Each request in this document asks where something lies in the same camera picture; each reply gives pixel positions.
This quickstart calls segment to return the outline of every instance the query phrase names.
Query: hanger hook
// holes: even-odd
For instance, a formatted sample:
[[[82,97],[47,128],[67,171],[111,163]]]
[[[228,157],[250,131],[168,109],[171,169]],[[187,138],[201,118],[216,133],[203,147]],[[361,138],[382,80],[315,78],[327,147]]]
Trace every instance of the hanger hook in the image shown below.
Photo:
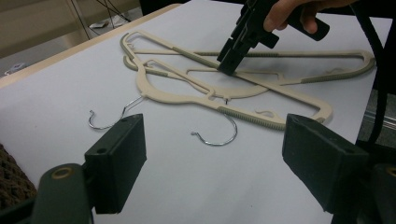
[[[234,129],[233,136],[229,140],[222,142],[222,143],[212,143],[212,142],[206,141],[199,133],[191,132],[191,135],[196,135],[198,137],[198,139],[201,140],[201,142],[203,142],[204,144],[206,144],[208,146],[212,146],[212,147],[222,147],[222,146],[225,146],[225,145],[231,143],[235,139],[236,135],[238,134],[238,128],[236,127],[236,123],[235,123],[235,121],[233,121],[233,119],[231,119],[226,114],[223,114],[223,115],[231,122],[231,124],[233,125],[233,129]]]
[[[95,115],[95,112],[93,112],[93,110],[90,110],[91,115],[90,115],[90,118],[88,119],[88,124],[90,125],[91,128],[93,128],[93,129],[95,129],[95,130],[103,130],[103,129],[111,128],[111,127],[113,127],[120,119],[123,118],[123,116],[125,115],[125,112],[127,111],[128,106],[134,104],[136,101],[141,100],[141,99],[143,99],[143,96],[140,96],[139,98],[137,98],[137,99],[135,99],[135,100],[132,100],[128,105],[126,105],[126,106],[122,109],[122,113],[121,113],[121,115],[120,115],[120,118],[119,118],[116,122],[114,122],[114,123],[112,123],[112,124],[110,124],[110,125],[104,126],[104,127],[95,127],[95,126],[92,124],[92,118],[93,118],[93,116]]]

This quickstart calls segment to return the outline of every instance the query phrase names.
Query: finger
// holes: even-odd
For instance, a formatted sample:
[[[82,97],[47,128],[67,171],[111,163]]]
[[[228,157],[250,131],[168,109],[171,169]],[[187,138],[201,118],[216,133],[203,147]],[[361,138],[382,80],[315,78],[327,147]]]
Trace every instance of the finger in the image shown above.
[[[282,28],[282,24],[286,21],[290,13],[297,8],[297,6],[311,1],[313,0],[279,0],[272,6],[266,16],[263,24],[264,30],[272,32],[277,28]]]
[[[279,26],[276,27],[277,30],[284,30],[286,29],[286,27],[288,27],[288,23],[285,21],[282,24],[280,24]]]
[[[318,30],[318,25],[315,21],[317,13],[318,2],[304,5],[303,11],[301,13],[300,23],[309,34],[314,34]]]

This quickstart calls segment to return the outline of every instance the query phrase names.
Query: white surface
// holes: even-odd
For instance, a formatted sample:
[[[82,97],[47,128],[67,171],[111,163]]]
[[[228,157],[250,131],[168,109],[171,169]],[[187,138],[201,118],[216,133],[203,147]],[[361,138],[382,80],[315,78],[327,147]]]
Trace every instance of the white surface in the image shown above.
[[[184,48],[220,50],[234,28],[240,7],[190,1],[136,29]],[[322,41],[315,42],[288,28],[276,33],[280,40],[275,50],[371,51],[354,17],[319,17],[331,26]],[[390,20],[374,19],[373,23],[385,43]],[[104,134],[89,128],[91,109],[97,113],[94,123],[104,126],[139,96],[134,72],[122,63],[119,41],[123,35],[0,89],[0,142],[36,185],[40,176],[54,166],[84,162],[85,151]],[[169,62],[181,65],[184,59],[176,56]],[[308,75],[337,65],[329,65],[326,60],[253,60],[241,64]],[[326,126],[354,142],[374,76],[375,70],[353,79],[291,88],[332,105],[333,117]],[[235,85],[241,81],[227,78],[226,82]],[[163,83],[175,89],[182,86],[176,81]],[[232,100],[230,104],[248,109],[275,107],[282,116],[289,112],[312,113],[270,92],[252,99]],[[283,162],[282,132],[235,119],[239,130],[236,139],[226,147],[208,147],[190,132],[198,131],[211,141],[228,139],[233,128],[220,113],[199,105],[164,105],[151,100],[129,110],[128,115],[136,113],[144,114],[148,160],[123,211],[111,216],[95,215],[95,223],[331,222],[332,215],[322,211]]]

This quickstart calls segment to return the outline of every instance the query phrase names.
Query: beige plastic hanger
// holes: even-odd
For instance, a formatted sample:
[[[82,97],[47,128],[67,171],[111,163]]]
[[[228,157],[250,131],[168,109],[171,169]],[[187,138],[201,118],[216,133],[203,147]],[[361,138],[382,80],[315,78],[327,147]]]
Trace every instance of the beige plastic hanger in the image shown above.
[[[128,48],[132,44],[128,43],[126,40],[132,35],[142,35],[148,40],[163,46],[167,49],[136,49],[133,47],[133,52],[135,54],[165,54],[165,55],[178,55],[182,54],[185,57],[191,58],[196,62],[202,63],[208,67],[217,68],[219,67],[219,62],[208,60],[204,56],[219,56],[219,52],[216,51],[189,51],[181,47],[175,46],[170,42],[161,40],[159,37],[151,35],[145,31],[135,31],[125,35],[121,41],[121,46]],[[284,78],[281,73],[274,71],[251,71],[242,70],[236,71],[236,73],[250,73],[250,74],[273,74],[278,76],[278,81],[272,81],[278,85],[289,85],[289,84],[301,84],[301,83],[312,83],[312,82],[322,82],[330,80],[338,80],[345,78],[352,78],[361,75],[368,70],[372,69],[375,65],[374,55],[366,50],[327,50],[327,51],[256,51],[249,52],[246,57],[260,57],[260,58],[356,58],[361,59],[362,64],[358,68],[340,68],[334,69],[333,71],[312,77],[301,77],[301,78]]]
[[[286,121],[284,119],[280,118],[273,111],[262,111],[262,112],[252,113],[250,111],[246,111],[246,110],[234,107],[234,106],[221,105],[221,104],[218,104],[217,102],[211,100],[211,98],[213,98],[215,96],[222,96],[227,99],[228,98],[236,98],[236,97],[246,97],[246,96],[244,96],[243,93],[238,93],[238,94],[234,95],[233,97],[231,97],[230,96],[231,94],[229,94],[227,92],[228,91],[234,92],[234,89],[227,89],[226,91],[220,90],[218,87],[213,87],[213,86],[207,85],[203,81],[200,81],[194,77],[188,76],[186,73],[180,72],[180,71],[176,70],[175,68],[173,68],[172,66],[162,63],[158,60],[150,60],[150,61],[159,63],[160,65],[167,68],[167,70],[169,70],[169,71],[159,70],[159,69],[148,67],[147,66],[148,62],[145,62],[145,63],[141,62],[138,59],[134,50],[132,50],[129,47],[130,44],[128,43],[127,39],[131,35],[136,35],[136,34],[141,34],[144,37],[154,41],[157,44],[160,44],[166,48],[175,50],[177,53],[180,53],[190,59],[193,59],[196,62],[199,62],[199,63],[202,63],[204,65],[211,67],[211,68],[206,68],[206,69],[202,69],[202,70],[208,70],[208,69],[214,70],[219,64],[217,62],[209,61],[208,59],[203,58],[202,56],[200,56],[194,52],[190,52],[188,50],[176,47],[166,41],[161,40],[160,38],[158,38],[156,36],[150,35],[143,31],[137,31],[137,32],[134,32],[131,34],[127,34],[120,41],[122,48],[124,49],[125,53],[128,55],[128,57],[127,56],[124,57],[124,63],[128,67],[137,71],[136,84],[137,84],[139,90],[141,90],[142,96],[148,97],[150,99],[153,99],[153,100],[156,100],[159,102],[169,103],[169,104],[195,103],[195,104],[199,104],[199,105],[204,105],[204,106],[216,109],[221,113],[231,115],[233,117],[237,117],[240,119],[248,120],[250,122],[254,122],[254,123],[257,123],[257,124],[260,124],[260,125],[263,125],[266,127],[270,127],[273,129],[283,130],[285,128]],[[156,51],[144,51],[144,52],[155,53]],[[296,53],[290,53],[290,52],[285,53],[284,55],[286,55],[286,54],[292,55],[292,56],[297,55]],[[302,54],[309,55],[310,57],[312,57],[313,55],[318,55],[318,53],[302,53]],[[357,74],[360,74],[363,71],[367,71],[369,69],[369,67],[372,67],[374,65],[374,61],[371,60],[369,55],[365,54],[364,52],[363,53],[354,52],[354,53],[349,54],[349,56],[363,58],[364,65],[361,68],[359,68],[355,71],[352,71],[352,72],[347,72],[346,74],[345,73],[342,75],[340,75],[339,73],[328,74],[328,75],[325,75],[325,77],[327,79],[326,78],[323,79],[322,77],[315,77],[314,79],[311,78],[310,80],[311,81],[319,81],[319,80],[323,81],[323,80],[328,80],[328,79],[333,80],[335,78],[346,78],[346,77],[356,76]],[[172,77],[172,78],[177,78],[179,80],[187,81],[195,89],[197,89],[201,92],[204,92],[205,97],[176,95],[176,94],[168,93],[165,91],[160,91],[149,83],[149,81],[147,79],[147,73],[151,73],[151,74],[159,75],[159,76],[163,76],[163,77]],[[269,81],[262,80],[258,77],[254,77],[249,73],[249,71],[247,71],[246,73],[236,72],[235,75],[237,77],[241,77],[245,80],[248,80],[250,82],[258,84],[258,86],[253,87],[253,88],[256,88],[255,91],[252,91],[253,89],[251,87],[244,88],[244,90],[250,90],[249,94],[251,94],[251,95],[258,94],[258,93],[261,93],[261,92],[264,92],[264,91],[267,91],[268,89],[270,89],[272,91],[276,91],[278,93],[289,96],[292,99],[304,102],[308,105],[312,105],[312,106],[318,108],[318,112],[311,118],[315,119],[319,122],[323,122],[325,119],[327,119],[332,114],[332,108],[327,103],[320,101],[319,99],[316,99],[314,97],[302,94],[300,92],[292,91],[288,88],[279,86],[280,84],[286,85],[286,84],[304,83],[304,82],[306,82],[306,81],[304,81],[304,78],[301,78],[299,80],[290,80],[290,79],[285,79],[282,76],[279,76],[279,79],[278,79],[278,81],[276,81],[276,84],[275,84],[275,83],[271,83]]]

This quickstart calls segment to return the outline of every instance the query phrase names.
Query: black cable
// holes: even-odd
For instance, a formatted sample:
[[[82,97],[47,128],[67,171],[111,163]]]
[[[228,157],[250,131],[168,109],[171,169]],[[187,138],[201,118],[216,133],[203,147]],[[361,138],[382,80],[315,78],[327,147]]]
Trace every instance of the black cable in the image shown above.
[[[131,20],[129,20],[128,18],[126,18],[126,17],[124,17],[124,16],[122,16],[122,13],[111,3],[111,1],[110,0],[107,0],[108,1],[108,3],[111,5],[111,6],[113,6],[114,7],[114,10],[116,10],[117,12],[118,12],[118,15],[119,15],[119,17],[121,17],[121,18],[123,18],[125,21],[128,21],[128,22],[130,22]]]
[[[388,93],[385,89],[386,80],[384,79],[384,49],[382,47],[381,41],[375,31],[373,24],[370,21],[370,17],[366,12],[366,6],[364,1],[360,0],[350,5],[353,13],[361,25],[361,29],[365,33],[376,61],[376,81],[377,81],[377,102],[376,102],[376,112],[375,112],[375,124],[372,129],[371,135],[369,137],[368,143],[374,144],[381,134],[382,126],[384,123],[385,111],[387,108]]]
[[[75,4],[74,4],[74,1],[72,1],[72,5],[73,5],[73,8],[75,9],[75,11],[77,12],[79,22],[81,22],[81,25],[82,25],[82,27],[84,28],[85,34],[87,35],[88,39],[90,39],[90,35],[88,34],[87,30],[85,29],[84,22],[82,21],[82,18],[81,18],[81,17],[79,16],[79,14],[78,14],[78,10],[77,10],[77,8],[76,8],[76,6],[75,6]]]
[[[104,3],[102,3],[101,1],[99,1],[99,0],[96,0],[96,2],[97,3],[99,3],[100,5],[102,5],[103,7],[106,7],[107,8],[107,10],[110,10],[110,11],[112,11],[113,13],[115,13],[115,14],[117,14],[118,16],[120,16],[121,18],[123,18],[124,20],[126,20],[126,21],[130,21],[128,18],[126,18],[126,17],[124,17],[117,9],[117,11],[116,10],[114,10],[114,9],[112,9],[112,8],[110,8],[110,7],[108,7],[107,5],[105,5]]]
[[[94,31],[91,27],[90,27],[90,30],[91,30],[92,32],[94,32],[96,35],[100,35],[100,34],[98,34],[96,31]]]
[[[107,0],[105,0],[105,5],[106,5],[106,8],[107,8],[108,17],[110,18],[111,25],[113,26],[113,29],[114,29],[114,22],[113,22],[113,19],[111,18],[110,8],[107,5]]]

